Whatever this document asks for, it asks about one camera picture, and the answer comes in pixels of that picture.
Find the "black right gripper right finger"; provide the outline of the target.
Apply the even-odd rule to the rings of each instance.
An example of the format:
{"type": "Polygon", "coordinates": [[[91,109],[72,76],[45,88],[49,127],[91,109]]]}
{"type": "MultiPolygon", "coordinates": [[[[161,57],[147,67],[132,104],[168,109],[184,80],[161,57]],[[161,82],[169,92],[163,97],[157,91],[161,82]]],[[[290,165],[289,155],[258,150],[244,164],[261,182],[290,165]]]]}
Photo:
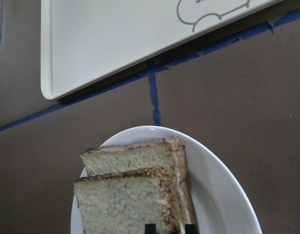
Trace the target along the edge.
{"type": "Polygon", "coordinates": [[[198,228],[195,224],[186,224],[185,225],[185,234],[198,234],[198,228]]]}

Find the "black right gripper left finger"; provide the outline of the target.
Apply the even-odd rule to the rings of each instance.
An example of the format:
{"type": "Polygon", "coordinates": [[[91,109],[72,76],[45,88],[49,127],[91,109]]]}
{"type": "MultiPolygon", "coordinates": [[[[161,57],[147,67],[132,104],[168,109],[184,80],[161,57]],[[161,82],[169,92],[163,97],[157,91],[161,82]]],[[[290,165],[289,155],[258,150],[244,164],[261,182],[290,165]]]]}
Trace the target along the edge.
{"type": "Polygon", "coordinates": [[[144,234],[156,234],[156,224],[154,223],[145,224],[144,234]]]}

